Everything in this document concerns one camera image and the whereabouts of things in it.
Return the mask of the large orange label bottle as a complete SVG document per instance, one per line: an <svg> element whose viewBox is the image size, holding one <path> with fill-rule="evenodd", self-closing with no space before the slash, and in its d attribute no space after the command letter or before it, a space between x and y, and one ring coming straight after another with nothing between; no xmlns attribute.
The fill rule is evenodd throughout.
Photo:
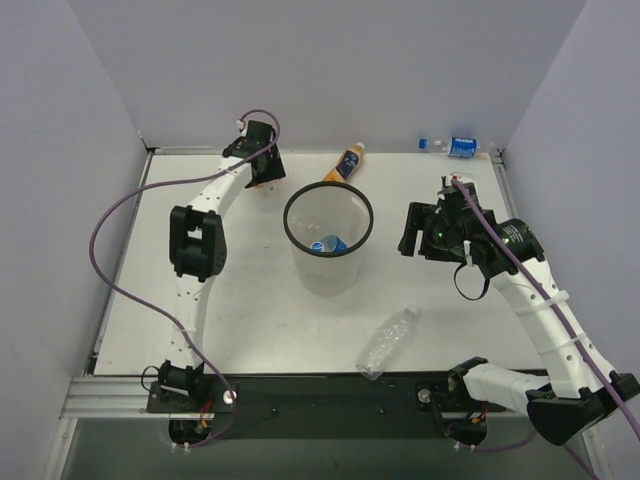
<svg viewBox="0 0 640 480"><path fill-rule="evenodd" d="M249 191L257 192L260 194L271 194L275 191L276 186L273 183L263 183L259 185L253 185L248 187Z"/></svg>

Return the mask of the white bin with black rim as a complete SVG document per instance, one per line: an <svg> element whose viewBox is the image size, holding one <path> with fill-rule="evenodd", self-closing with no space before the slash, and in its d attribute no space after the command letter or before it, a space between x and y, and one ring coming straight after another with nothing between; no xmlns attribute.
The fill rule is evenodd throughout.
<svg viewBox="0 0 640 480"><path fill-rule="evenodd" d="M349 184L315 182L286 202L283 227L303 286L316 295L335 296L356 281L374 211Z"/></svg>

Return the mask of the blue label water bottle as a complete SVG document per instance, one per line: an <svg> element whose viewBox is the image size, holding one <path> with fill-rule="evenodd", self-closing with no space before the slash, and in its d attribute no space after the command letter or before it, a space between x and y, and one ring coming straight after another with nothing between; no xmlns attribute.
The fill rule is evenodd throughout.
<svg viewBox="0 0 640 480"><path fill-rule="evenodd" d="M336 235L327 235L310 245L310 249L317 253L336 253L347 248L348 246Z"/></svg>

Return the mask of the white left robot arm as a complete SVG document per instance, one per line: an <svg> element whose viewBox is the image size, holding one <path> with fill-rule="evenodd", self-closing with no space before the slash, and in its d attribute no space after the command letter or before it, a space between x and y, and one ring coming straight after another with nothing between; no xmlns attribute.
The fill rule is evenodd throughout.
<svg viewBox="0 0 640 480"><path fill-rule="evenodd" d="M189 204L174 207L169 217L178 323L158 383L187 412L199 408L205 398L205 363L197 352L202 349L209 295L227 260L223 218L242 190L286 176L276 145L279 128L258 120L240 120L238 126L239 137L222 152L219 176Z"/></svg>

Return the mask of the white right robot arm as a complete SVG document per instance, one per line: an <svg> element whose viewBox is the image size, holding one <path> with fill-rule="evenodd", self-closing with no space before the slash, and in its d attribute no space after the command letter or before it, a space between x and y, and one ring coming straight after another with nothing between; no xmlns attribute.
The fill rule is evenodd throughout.
<svg viewBox="0 0 640 480"><path fill-rule="evenodd" d="M450 370L451 392L526 416L557 446L616 411L639 429L626 404L639 395L636 377L619 372L590 340L531 228L517 218L497 221L480 206L472 179L446 175L435 203L410 203L398 251L478 268L483 287L503 296L546 371L525 374L474 357Z"/></svg>

